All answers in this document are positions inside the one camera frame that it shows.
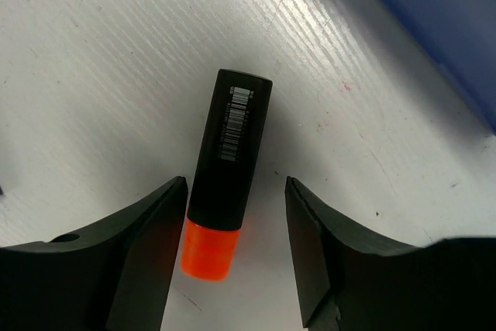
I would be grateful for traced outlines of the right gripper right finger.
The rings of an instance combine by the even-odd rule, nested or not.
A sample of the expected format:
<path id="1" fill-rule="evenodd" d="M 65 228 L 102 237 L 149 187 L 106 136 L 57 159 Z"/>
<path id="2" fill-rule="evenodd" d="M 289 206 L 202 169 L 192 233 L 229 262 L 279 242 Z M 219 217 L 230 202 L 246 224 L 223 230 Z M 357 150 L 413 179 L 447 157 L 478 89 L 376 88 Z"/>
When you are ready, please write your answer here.
<path id="1" fill-rule="evenodd" d="M 415 247 L 359 224 L 296 178 L 285 205 L 308 330 L 493 330 L 495 240 Z"/>

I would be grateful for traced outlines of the purple blue drawer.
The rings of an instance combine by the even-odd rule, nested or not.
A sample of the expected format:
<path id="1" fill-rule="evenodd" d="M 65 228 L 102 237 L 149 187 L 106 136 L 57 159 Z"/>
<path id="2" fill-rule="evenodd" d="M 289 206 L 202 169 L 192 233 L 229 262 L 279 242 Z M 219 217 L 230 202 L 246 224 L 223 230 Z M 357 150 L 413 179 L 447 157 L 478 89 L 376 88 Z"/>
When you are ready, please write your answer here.
<path id="1" fill-rule="evenodd" d="M 381 1 L 494 129 L 495 0 Z"/>

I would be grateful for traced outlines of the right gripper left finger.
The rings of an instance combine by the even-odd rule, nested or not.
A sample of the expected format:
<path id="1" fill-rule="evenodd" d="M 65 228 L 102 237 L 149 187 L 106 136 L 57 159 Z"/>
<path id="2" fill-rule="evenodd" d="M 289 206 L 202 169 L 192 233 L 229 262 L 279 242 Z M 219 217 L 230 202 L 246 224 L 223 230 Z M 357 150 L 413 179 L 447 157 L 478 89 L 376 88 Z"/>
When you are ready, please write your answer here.
<path id="1" fill-rule="evenodd" d="M 49 242 L 1 250 L 3 330 L 159 330 L 185 217 L 176 177 Z"/>

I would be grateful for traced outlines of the orange highlighter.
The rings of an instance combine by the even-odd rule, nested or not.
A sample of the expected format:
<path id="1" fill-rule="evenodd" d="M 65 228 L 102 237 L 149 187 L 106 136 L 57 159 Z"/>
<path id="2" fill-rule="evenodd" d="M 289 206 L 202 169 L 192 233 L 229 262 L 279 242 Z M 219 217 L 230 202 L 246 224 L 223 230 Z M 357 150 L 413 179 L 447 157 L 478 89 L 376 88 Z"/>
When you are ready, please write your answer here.
<path id="1" fill-rule="evenodd" d="M 221 69 L 201 142 L 181 269 L 203 281 L 229 273 L 250 194 L 272 81 Z"/>

